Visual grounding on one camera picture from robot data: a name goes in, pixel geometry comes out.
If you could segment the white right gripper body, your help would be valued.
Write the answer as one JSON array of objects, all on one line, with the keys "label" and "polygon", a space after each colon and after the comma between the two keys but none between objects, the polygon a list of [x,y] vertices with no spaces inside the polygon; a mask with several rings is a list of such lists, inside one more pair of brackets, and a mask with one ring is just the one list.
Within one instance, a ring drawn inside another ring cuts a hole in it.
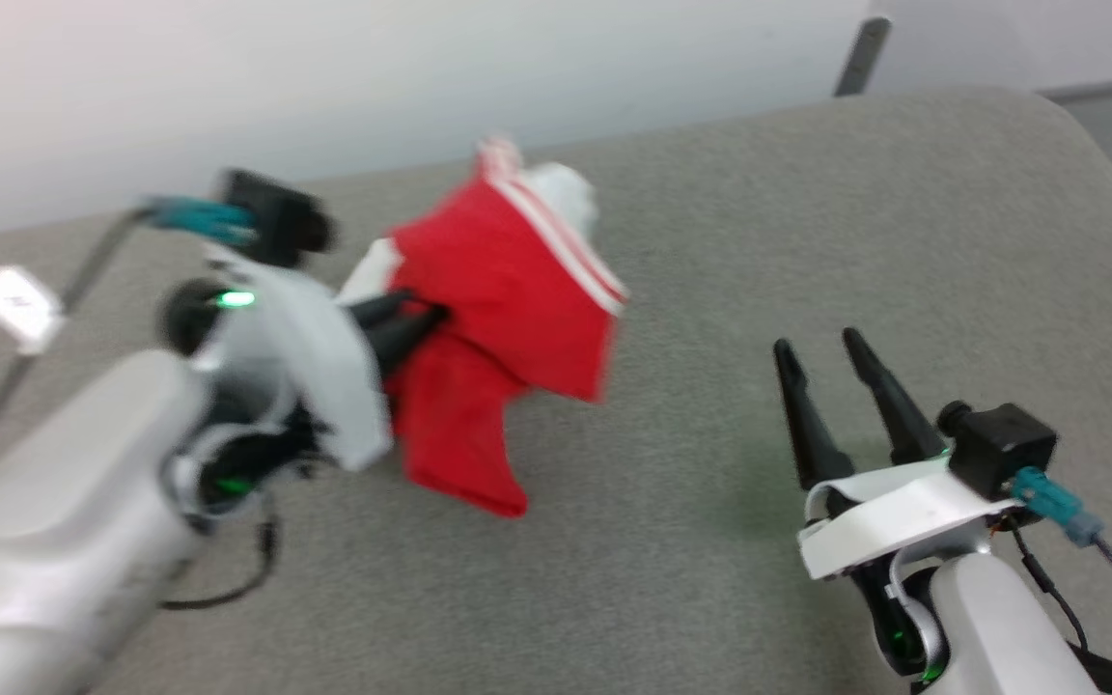
[{"label": "white right gripper body", "polygon": [[812,485],[800,559],[813,580],[850,575],[881,563],[884,604],[909,619],[922,665],[910,677],[936,681],[950,658],[949,638],[934,610],[911,597],[902,569],[924,559],[989,553],[987,519],[1006,517],[1020,502],[987,502],[949,470],[949,455],[891,469],[856,471]]}]

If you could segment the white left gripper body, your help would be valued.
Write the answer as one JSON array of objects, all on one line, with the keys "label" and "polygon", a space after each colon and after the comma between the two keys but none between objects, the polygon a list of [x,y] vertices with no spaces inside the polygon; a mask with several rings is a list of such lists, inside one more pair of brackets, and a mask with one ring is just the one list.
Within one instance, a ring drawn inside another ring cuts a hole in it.
[{"label": "white left gripper body", "polygon": [[368,338],[334,292],[299,269],[215,254],[214,276],[175,286],[160,339],[188,359],[230,421],[205,418],[168,470],[193,474],[244,435],[282,434],[305,413],[314,448],[363,471],[393,448],[383,374]]}]

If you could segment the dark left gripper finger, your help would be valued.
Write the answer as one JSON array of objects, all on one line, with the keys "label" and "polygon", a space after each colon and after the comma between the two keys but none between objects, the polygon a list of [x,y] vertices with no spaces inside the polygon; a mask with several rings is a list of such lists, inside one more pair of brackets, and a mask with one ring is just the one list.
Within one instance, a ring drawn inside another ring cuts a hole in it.
[{"label": "dark left gripper finger", "polygon": [[447,317],[449,309],[431,304],[401,304],[376,312],[368,320],[368,345],[380,378],[397,373]]},{"label": "dark left gripper finger", "polygon": [[363,331],[380,330],[389,326],[394,328],[410,326],[419,318],[419,312],[407,309],[411,298],[410,290],[385,292],[363,299],[363,302],[348,305],[345,307],[345,312]]}]

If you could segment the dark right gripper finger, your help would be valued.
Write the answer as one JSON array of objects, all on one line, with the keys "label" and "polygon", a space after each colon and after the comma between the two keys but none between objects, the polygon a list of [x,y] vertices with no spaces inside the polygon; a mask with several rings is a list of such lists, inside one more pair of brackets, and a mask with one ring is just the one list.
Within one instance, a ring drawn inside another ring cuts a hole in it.
[{"label": "dark right gripper finger", "polygon": [[775,342],[775,370],[784,401],[797,480],[803,492],[850,478],[853,463],[838,449],[808,393],[808,378],[790,340]]},{"label": "dark right gripper finger", "polygon": [[843,342],[857,378],[874,397],[878,417],[890,438],[890,460],[898,466],[945,455],[945,441],[919,405],[856,328],[843,330]]}]

